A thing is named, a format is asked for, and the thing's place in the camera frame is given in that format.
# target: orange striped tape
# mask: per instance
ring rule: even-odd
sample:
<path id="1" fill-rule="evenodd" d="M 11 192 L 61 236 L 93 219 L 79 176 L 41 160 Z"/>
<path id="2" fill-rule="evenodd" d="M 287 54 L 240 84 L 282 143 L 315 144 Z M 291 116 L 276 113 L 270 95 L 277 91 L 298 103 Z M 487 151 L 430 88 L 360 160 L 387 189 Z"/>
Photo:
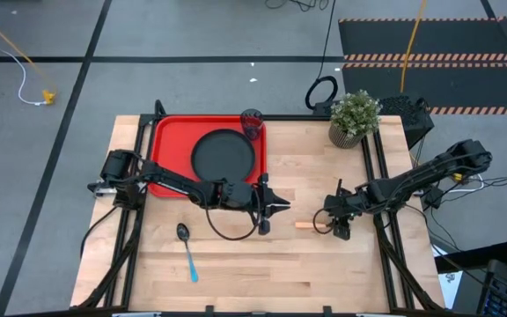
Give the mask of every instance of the orange striped tape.
<path id="1" fill-rule="evenodd" d="M 398 62 L 406 59 L 406 54 L 349 54 L 343 57 L 346 61 L 360 62 L 360 61 L 387 61 Z M 469 54 L 410 54 L 409 61 L 418 62 L 507 62 L 507 53 L 469 53 Z"/>
<path id="2" fill-rule="evenodd" d="M 343 68 L 400 68 L 404 63 L 344 63 Z M 408 63 L 408 68 L 505 68 L 507 63 Z"/>
<path id="3" fill-rule="evenodd" d="M 507 107 L 431 107 L 431 114 L 507 114 Z"/>
<path id="4" fill-rule="evenodd" d="M 496 21 L 496 18 L 422 18 L 421 21 Z M 345 22 L 404 22 L 415 21 L 415 18 L 340 18 L 339 23 Z"/>

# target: gray floor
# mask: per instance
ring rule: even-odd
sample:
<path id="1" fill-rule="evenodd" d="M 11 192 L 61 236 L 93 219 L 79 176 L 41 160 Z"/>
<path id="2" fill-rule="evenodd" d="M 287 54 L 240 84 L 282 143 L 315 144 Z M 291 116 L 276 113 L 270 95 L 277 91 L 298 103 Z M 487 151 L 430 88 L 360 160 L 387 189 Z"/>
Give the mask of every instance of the gray floor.
<path id="1" fill-rule="evenodd" d="M 490 0 L 507 15 L 507 0 Z M 29 55 L 83 56 L 102 0 L 0 1 L 0 26 Z M 419 0 L 338 0 L 336 18 L 413 18 Z M 319 55 L 328 11 L 300 12 L 294 4 L 269 10 L 263 0 L 113 0 L 96 55 Z M 481 18 L 478 0 L 429 0 L 431 18 Z M 333 24 L 328 53 L 340 55 Z M 61 92 L 51 107 L 18 102 L 17 65 L 0 63 L 0 289 L 33 202 L 79 64 L 42 64 Z M 327 63 L 335 75 L 340 64 Z M 171 114 L 309 114 L 304 95 L 317 63 L 94 63 L 81 91 L 33 241 L 7 313 L 65 309 L 87 229 L 95 181 L 118 114 L 150 112 L 162 99 Z M 38 99 L 41 81 L 29 70 L 25 96 Z M 322 99 L 325 89 L 315 100 Z M 475 138 L 494 154 L 486 177 L 507 175 L 507 116 L 434 116 L 422 159 L 454 142 Z M 507 187 L 486 189 L 436 211 L 461 248 L 507 240 Z M 432 230 L 442 234 L 439 228 Z"/>

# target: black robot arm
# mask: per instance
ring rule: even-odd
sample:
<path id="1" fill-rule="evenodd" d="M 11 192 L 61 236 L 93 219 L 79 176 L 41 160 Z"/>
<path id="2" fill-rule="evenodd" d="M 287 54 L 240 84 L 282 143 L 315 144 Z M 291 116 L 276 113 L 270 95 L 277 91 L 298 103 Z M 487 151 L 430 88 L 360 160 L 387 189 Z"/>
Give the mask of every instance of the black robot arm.
<path id="1" fill-rule="evenodd" d="M 136 176 L 130 176 L 130 167 L 140 166 Z M 135 209 L 143 199 L 141 190 L 149 183 L 158 184 L 186 195 L 191 203 L 205 209 L 224 209 L 248 212 L 254 225 L 257 213 L 259 233 L 270 230 L 268 219 L 275 213 L 287 210 L 290 203 L 273 193 L 269 188 L 268 175 L 265 173 L 256 184 L 243 181 L 193 181 L 183 175 L 170 171 L 156 162 L 142 159 L 132 151 L 110 151 L 100 177 L 100 183 L 89 184 L 88 188 L 96 192 L 99 187 L 116 189 L 114 206 Z"/>
<path id="2" fill-rule="evenodd" d="M 399 210 L 416 190 L 454 173 L 464 176 L 482 173 L 489 168 L 491 160 L 492 155 L 479 141 L 465 140 L 417 168 L 390 179 L 360 185 L 355 188 L 355 193 L 341 188 L 340 180 L 335 195 L 328 195 L 324 202 L 325 210 L 333 219 L 330 226 L 335 236 L 348 240 L 349 221 L 354 216 Z"/>

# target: wooden tabletop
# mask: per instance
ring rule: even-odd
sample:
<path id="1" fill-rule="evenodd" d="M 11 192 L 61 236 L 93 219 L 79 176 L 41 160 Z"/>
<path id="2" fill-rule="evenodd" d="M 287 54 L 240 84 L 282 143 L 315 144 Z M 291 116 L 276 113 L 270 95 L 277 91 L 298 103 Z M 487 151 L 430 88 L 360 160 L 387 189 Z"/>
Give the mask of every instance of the wooden tabletop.
<path id="1" fill-rule="evenodd" d="M 137 123 L 138 116 L 118 116 L 109 149 L 133 149 Z M 269 186 L 291 202 L 291 209 L 270 219 L 267 236 L 256 233 L 232 242 L 219 238 L 209 228 L 204 211 L 188 200 L 148 195 L 130 310 L 200 312 L 214 305 L 218 312 L 316 313 L 323 306 L 337 313 L 388 311 L 371 216 L 352 222 L 349 241 L 295 228 L 296 222 L 312 221 L 324 197 L 335 192 L 338 179 L 347 189 L 367 181 L 361 147 L 334 147 L 327 136 L 329 122 L 266 122 L 266 127 Z M 407 171 L 411 163 L 400 118 L 383 117 L 380 131 L 390 175 Z M 375 156 L 372 137 L 370 143 Z M 376 159 L 373 163 L 378 175 Z M 112 199 L 97 200 L 92 223 L 110 210 Z M 421 208 L 417 200 L 409 204 Z M 97 227 L 87 240 L 72 305 L 82 302 L 107 272 L 120 214 Z M 239 236 L 252 226 L 246 213 L 213 210 L 211 216 L 227 236 Z M 179 222 L 191 232 L 189 248 L 198 283 L 190 281 L 185 246 L 175 234 Z M 399 222 L 408 268 L 443 306 L 423 217 L 405 209 Z M 400 279 L 393 271 L 399 306 L 403 306 Z M 123 281 L 123 271 L 118 278 Z M 115 303 L 120 303 L 120 295 L 115 293 Z"/>

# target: spoon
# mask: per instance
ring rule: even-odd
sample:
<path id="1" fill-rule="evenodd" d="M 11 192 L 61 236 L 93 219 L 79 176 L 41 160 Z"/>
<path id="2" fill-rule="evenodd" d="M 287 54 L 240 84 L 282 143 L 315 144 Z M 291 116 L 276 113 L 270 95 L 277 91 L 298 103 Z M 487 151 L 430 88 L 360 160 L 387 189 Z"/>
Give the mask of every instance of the spoon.
<path id="1" fill-rule="evenodd" d="M 187 245 L 187 241 L 189 241 L 189 229 L 187 229 L 184 224 L 177 225 L 177 238 L 185 242 L 187 258 L 189 259 L 189 269 L 191 270 L 191 282 L 197 283 L 199 281 L 199 276 L 197 275 L 197 270 L 195 269 L 193 259 L 191 258 L 191 253 L 189 252 L 189 246 Z"/>

